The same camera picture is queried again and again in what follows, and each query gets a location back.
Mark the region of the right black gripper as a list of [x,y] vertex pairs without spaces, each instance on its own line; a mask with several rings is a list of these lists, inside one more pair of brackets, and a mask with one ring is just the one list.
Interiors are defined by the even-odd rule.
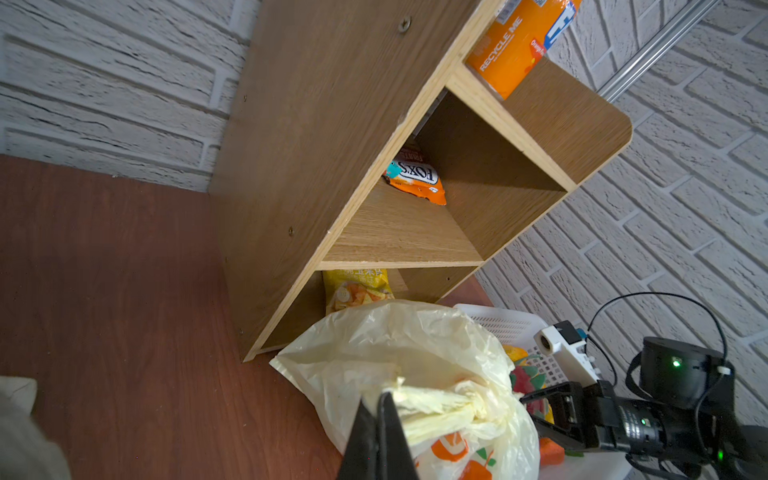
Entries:
[[[647,337],[630,363],[631,398],[599,382],[563,382],[525,394],[546,401],[555,420],[531,419],[540,437],[566,450],[621,452],[636,469],[663,479],[697,479],[710,466],[721,479],[767,476],[767,430],[735,413],[735,368],[725,354],[681,341]],[[593,419],[585,414],[593,391]]]

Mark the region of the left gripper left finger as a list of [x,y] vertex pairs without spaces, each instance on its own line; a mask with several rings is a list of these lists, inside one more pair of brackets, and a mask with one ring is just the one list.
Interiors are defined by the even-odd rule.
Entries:
[[361,400],[336,479],[377,479],[378,451],[377,418]]

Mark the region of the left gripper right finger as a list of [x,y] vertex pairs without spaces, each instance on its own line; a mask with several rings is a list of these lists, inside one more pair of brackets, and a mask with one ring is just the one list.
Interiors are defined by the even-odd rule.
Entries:
[[377,442],[378,479],[419,479],[391,392],[378,400]]

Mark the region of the cream plastic grocery bag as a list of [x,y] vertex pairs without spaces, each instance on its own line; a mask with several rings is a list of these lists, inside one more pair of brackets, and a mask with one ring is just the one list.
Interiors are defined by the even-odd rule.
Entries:
[[344,451],[360,406],[390,394],[422,479],[535,479],[539,439],[500,341],[449,307],[385,300],[321,319],[272,367]]

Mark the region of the yellow chips bag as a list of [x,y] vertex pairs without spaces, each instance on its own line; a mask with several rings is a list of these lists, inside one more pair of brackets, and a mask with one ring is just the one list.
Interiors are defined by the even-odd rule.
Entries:
[[322,278],[326,314],[394,298],[386,269],[327,270]]

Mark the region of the white floral canvas tote bag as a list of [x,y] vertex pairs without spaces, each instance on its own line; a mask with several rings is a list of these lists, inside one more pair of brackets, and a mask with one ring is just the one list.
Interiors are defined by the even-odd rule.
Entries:
[[1,377],[1,478],[71,479],[61,448],[32,418],[35,379]]

